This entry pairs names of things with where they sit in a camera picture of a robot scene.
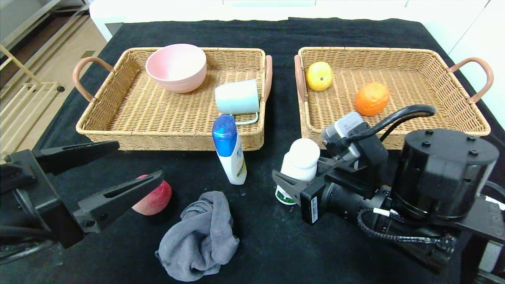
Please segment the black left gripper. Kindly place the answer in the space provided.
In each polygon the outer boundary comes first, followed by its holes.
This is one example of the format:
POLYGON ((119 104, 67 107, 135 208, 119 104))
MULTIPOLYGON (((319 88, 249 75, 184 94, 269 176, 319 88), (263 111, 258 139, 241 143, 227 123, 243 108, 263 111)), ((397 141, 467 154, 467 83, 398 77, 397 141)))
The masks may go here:
POLYGON ((121 183, 79 201, 72 215, 47 174, 57 176, 119 148, 111 140, 7 155, 1 165, 1 244, 53 241, 71 247, 84 233, 103 231, 162 183, 162 171, 121 183))

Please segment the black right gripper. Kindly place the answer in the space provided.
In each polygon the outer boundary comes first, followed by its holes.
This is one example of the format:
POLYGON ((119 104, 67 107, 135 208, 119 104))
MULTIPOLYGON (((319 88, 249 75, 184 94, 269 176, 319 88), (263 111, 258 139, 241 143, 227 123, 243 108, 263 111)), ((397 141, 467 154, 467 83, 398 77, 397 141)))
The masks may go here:
POLYGON ((355 221, 359 210, 379 205, 384 185, 384 161, 355 169, 355 161, 319 157, 316 178, 310 183, 272 170, 275 184, 301 206, 302 218, 315 224, 325 213, 355 221))

